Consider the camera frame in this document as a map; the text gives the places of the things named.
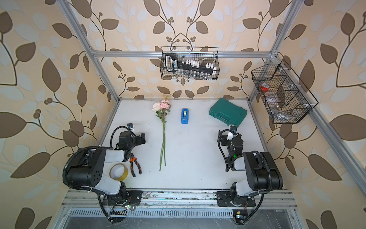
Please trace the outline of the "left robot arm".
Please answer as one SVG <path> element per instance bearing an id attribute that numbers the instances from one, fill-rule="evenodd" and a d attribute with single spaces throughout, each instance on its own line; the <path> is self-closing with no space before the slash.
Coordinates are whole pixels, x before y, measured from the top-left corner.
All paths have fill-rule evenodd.
<path id="1" fill-rule="evenodd" d="M 110 206 L 139 205 L 142 191 L 128 191 L 125 180 L 142 174 L 132 150 L 146 143 L 145 133 L 133 132 L 133 125 L 117 127 L 116 144 L 109 147 L 85 147 L 72 154 L 63 169 L 63 183 L 71 189 L 97 194 L 101 203 Z"/>

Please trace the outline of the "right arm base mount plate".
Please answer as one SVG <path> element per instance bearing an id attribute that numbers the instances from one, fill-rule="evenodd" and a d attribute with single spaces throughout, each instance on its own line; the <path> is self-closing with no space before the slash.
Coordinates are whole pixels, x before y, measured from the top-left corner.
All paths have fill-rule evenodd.
<path id="1" fill-rule="evenodd" d="M 215 199 L 219 207 L 255 207 L 254 199 L 248 197 L 241 197 L 232 194 L 230 191 L 218 191 L 215 194 Z"/>

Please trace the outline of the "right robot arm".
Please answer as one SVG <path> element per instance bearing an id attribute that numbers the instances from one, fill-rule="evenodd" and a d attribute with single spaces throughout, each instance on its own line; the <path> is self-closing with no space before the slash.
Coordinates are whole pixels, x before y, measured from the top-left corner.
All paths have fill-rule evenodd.
<path id="1" fill-rule="evenodd" d="M 236 127 L 218 132 L 218 148 L 224 158 L 225 172 L 244 171 L 246 176 L 234 182 L 228 191 L 215 195 L 219 207 L 255 206 L 254 197 L 283 188 L 283 178 L 269 152 L 245 152 L 242 135 Z"/>

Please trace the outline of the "pink flower bouquet green stems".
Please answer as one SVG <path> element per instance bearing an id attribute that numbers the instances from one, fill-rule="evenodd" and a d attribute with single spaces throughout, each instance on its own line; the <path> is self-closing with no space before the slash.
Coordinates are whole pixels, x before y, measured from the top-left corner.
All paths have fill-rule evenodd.
<path id="1" fill-rule="evenodd" d="M 168 97 L 166 96 L 161 102 L 155 103 L 153 105 L 153 111 L 155 112 L 155 116 L 159 118 L 162 122 L 163 126 L 163 141 L 161 146 L 161 153 L 160 153 L 160 163 L 159 163 L 159 171 L 161 171 L 162 166 L 166 166 L 166 156 L 165 156 L 165 149 L 166 149 L 166 136 L 165 136 L 165 124 L 166 124 L 166 116 L 170 113 L 171 102 L 169 101 Z"/>

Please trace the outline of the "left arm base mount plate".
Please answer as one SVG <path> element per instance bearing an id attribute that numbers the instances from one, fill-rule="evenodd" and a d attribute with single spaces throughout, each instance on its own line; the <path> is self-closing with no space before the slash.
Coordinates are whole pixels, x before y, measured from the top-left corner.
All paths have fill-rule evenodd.
<path id="1" fill-rule="evenodd" d="M 142 200 L 142 190 L 127 190 L 124 194 L 106 195 L 104 201 L 108 206 L 114 205 L 133 205 L 138 206 Z"/>

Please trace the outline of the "blue tape dispenser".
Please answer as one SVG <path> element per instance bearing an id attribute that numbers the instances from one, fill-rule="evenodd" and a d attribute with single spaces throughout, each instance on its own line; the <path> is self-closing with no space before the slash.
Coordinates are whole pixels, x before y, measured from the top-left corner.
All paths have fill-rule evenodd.
<path id="1" fill-rule="evenodd" d="M 188 121 L 189 121 L 189 110 L 187 108 L 183 108 L 181 113 L 181 124 L 188 124 Z"/>

